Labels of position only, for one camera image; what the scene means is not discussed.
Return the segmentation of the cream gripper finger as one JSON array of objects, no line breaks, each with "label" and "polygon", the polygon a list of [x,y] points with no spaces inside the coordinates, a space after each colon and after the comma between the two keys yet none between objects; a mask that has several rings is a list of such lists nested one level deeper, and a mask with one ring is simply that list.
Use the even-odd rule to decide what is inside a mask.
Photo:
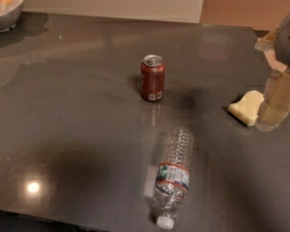
[{"label": "cream gripper finger", "polygon": [[265,54],[265,57],[273,70],[284,72],[286,66],[276,59],[275,52],[275,42],[276,42],[276,33],[277,30],[272,30],[267,33],[264,37],[260,38],[255,44],[254,48],[256,50],[262,51]]},{"label": "cream gripper finger", "polygon": [[290,113],[290,68],[273,70],[267,80],[255,127],[260,131],[277,128]]}]

